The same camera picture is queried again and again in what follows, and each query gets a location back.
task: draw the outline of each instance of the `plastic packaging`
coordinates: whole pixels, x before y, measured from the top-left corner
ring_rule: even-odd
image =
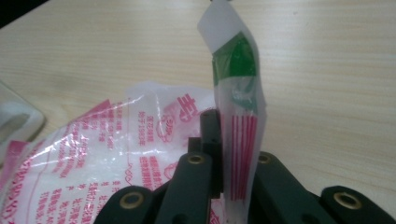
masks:
[[[26,141],[44,124],[41,112],[0,81],[0,164],[11,140]]]
[[[156,189],[169,180],[213,91],[152,82],[105,101],[45,139],[12,142],[0,178],[0,223],[93,223],[126,186]],[[211,223],[223,223],[212,202]]]
[[[259,52],[246,25],[225,0],[214,0],[198,24],[213,55],[220,112],[227,223],[248,223],[248,206],[262,144],[265,102]]]

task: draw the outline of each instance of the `red stripe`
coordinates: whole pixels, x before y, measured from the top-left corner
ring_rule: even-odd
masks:
[[[233,167],[234,163],[235,163],[235,157],[233,154],[233,130],[235,128],[235,124],[234,124],[234,120],[232,117],[232,122],[231,122],[231,132],[232,132],[232,143],[231,143],[231,200],[233,201],[233,191],[235,190],[235,184],[234,184],[234,175],[235,175],[235,169]]]

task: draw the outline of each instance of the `white packet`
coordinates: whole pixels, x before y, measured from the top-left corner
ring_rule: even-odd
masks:
[[[0,223],[93,223],[118,189],[168,181],[213,91],[152,82],[105,101],[47,138],[11,143],[0,178]],[[211,223],[223,223],[212,201]]]
[[[225,0],[211,3],[198,30],[213,55],[215,100],[223,142],[226,221],[248,223],[266,118],[259,52],[250,31]]]

